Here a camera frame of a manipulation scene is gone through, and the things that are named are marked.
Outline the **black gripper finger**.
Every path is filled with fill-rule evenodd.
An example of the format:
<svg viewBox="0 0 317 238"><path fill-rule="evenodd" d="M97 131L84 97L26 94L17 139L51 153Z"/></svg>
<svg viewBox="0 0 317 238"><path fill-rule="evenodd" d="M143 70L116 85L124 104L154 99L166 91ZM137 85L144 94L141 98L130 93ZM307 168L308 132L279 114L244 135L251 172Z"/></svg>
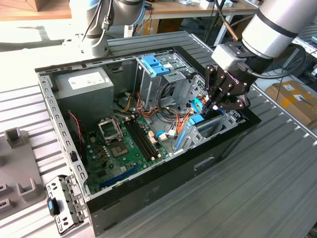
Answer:
<svg viewBox="0 0 317 238"><path fill-rule="evenodd" d="M213 109L242 110L250 106L250 101L247 98L250 86L247 83L234 85L233 83L223 83L220 87L220 92L212 100Z"/></svg>
<svg viewBox="0 0 317 238"><path fill-rule="evenodd" d="M208 115L211 110L230 110L226 103L227 93L230 90L230 80L227 71L215 65L207 65L205 70L205 91L208 100L205 103L202 114Z"/></svg>

